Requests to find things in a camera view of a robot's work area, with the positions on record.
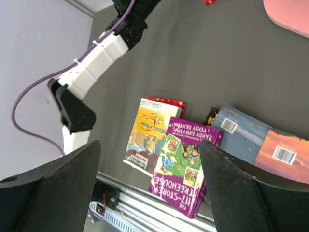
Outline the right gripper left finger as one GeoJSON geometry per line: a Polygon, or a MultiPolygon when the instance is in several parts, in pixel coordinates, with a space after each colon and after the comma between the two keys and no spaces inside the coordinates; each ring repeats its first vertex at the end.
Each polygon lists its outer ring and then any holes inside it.
{"type": "Polygon", "coordinates": [[[75,151],[0,182],[2,232],[81,232],[97,175],[101,146],[75,151]]]}

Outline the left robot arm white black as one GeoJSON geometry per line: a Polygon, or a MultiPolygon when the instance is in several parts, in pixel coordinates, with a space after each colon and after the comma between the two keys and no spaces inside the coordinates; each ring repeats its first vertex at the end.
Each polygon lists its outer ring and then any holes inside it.
{"type": "Polygon", "coordinates": [[[84,104],[91,87],[126,52],[132,50],[147,29],[146,19],[157,0],[115,0],[117,18],[110,23],[88,51],[47,83],[62,123],[63,148],[67,155],[85,145],[96,122],[95,113],[84,104]]]}

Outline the yellow illustrated paperback book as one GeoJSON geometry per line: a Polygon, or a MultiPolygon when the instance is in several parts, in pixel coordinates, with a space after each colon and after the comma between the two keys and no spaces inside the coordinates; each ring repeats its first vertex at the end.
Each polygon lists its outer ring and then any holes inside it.
{"type": "Polygon", "coordinates": [[[179,117],[181,112],[176,105],[142,98],[123,162],[152,177],[170,119],[179,117]]]}

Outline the red 13-storey treehouse book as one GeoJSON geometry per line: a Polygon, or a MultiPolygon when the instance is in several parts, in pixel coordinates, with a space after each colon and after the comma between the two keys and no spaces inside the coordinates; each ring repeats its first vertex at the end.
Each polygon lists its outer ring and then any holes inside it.
{"type": "Polygon", "coordinates": [[[204,0],[205,5],[209,6],[213,3],[215,3],[217,0],[204,0]]]}

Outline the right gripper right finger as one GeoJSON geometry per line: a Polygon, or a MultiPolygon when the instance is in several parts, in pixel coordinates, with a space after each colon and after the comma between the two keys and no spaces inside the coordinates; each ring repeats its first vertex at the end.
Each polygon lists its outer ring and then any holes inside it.
{"type": "Polygon", "coordinates": [[[264,171],[206,140],[200,155],[217,231],[309,230],[308,184],[264,171]]]}

